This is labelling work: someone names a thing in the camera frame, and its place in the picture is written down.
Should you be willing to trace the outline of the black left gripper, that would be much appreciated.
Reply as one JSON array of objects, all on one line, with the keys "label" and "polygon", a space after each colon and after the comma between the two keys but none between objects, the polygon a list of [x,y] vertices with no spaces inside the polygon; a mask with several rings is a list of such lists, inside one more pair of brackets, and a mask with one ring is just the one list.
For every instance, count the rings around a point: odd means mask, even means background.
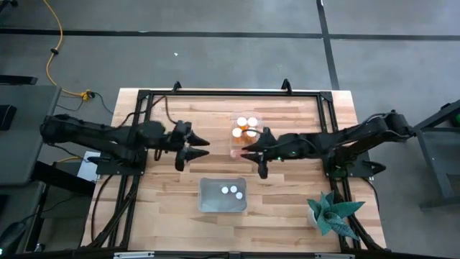
[{"label": "black left gripper", "polygon": [[210,142],[197,136],[191,130],[191,123],[179,120],[175,125],[173,131],[169,132],[165,141],[166,153],[176,153],[175,156],[175,169],[183,171],[185,163],[196,158],[200,158],[209,154],[207,150],[201,150],[190,146],[208,146]]}]

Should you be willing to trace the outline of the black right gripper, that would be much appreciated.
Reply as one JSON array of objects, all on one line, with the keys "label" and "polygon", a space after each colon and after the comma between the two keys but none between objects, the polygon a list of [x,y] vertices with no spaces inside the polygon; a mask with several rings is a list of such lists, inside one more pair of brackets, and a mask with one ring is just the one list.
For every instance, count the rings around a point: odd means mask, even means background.
[{"label": "black right gripper", "polygon": [[277,141],[269,127],[263,127],[259,139],[242,150],[259,153],[244,153],[242,158],[258,163],[258,174],[261,179],[268,177],[267,163],[272,160],[298,160],[306,157],[306,140],[297,134],[282,135]]}]

